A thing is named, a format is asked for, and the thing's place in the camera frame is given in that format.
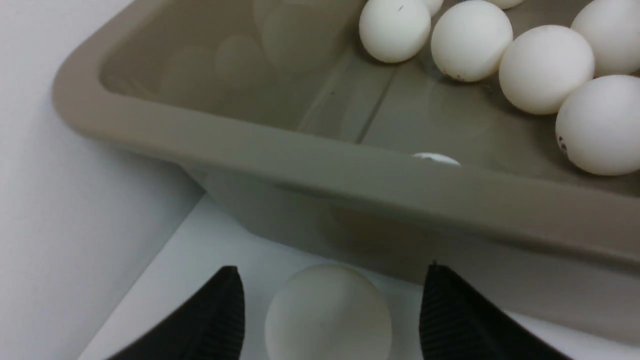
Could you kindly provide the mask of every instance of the gray plastic tray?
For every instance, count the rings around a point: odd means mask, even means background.
[[[261,236],[403,279],[421,282],[431,241],[459,237],[637,273],[638,174],[572,167],[553,117],[512,108],[496,78],[448,80],[428,46],[372,60],[361,0],[289,2],[137,0],[61,67],[56,108],[85,136],[183,165]],[[587,2],[508,15],[517,36]]]

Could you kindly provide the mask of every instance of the white wall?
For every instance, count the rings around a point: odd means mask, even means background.
[[[130,1],[0,0],[0,359],[77,358],[201,194],[52,107],[67,54]]]

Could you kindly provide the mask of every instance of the white table surface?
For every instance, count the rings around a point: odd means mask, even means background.
[[[80,360],[103,360],[180,306],[220,267],[239,268],[246,295],[242,359],[267,359],[264,319],[276,290],[296,272],[327,259],[245,231],[205,196],[88,345]],[[360,270],[387,298],[394,326],[390,360],[421,360],[418,317],[422,288]],[[640,359],[640,348],[513,315],[533,333],[576,360]]]
[[[51,87],[132,0],[0,0],[0,359],[73,360],[202,196],[75,134]]]

